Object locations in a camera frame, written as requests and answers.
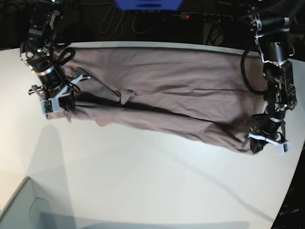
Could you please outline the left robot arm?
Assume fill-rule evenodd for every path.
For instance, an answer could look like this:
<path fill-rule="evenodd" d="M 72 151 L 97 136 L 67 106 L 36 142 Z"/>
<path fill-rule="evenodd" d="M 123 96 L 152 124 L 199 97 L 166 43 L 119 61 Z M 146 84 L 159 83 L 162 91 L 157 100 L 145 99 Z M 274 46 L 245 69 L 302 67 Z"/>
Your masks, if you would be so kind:
<path fill-rule="evenodd" d="M 262 114 L 251 117 L 252 124 L 246 138 L 254 154 L 267 144 L 276 146 L 281 154 L 290 148 L 285 137 L 284 118 L 286 112 L 297 105 L 293 65 L 289 60 L 295 54 L 290 24 L 304 4 L 303 0 L 249 0 L 247 12 L 239 18 L 253 32 L 267 83 L 265 91 L 257 91 L 250 85 L 244 66 L 250 49 L 245 50 L 240 62 L 244 84 L 250 92 L 262 95 L 267 102 Z"/>

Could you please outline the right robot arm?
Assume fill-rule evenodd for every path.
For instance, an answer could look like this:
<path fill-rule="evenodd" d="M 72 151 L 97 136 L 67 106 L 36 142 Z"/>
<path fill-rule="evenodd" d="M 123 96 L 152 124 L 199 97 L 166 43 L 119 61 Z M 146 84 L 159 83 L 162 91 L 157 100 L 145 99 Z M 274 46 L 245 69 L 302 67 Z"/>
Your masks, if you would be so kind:
<path fill-rule="evenodd" d="M 90 79 L 81 68 L 73 71 L 72 76 L 67 76 L 62 68 L 76 54 L 69 43 L 55 41 L 63 6 L 62 0 L 38 1 L 32 12 L 27 39 L 20 46 L 21 61 L 41 82 L 41 86 L 33 85 L 28 94 L 40 98 L 45 115 L 73 111 L 76 106 L 74 94 L 81 91 L 77 83 Z"/>

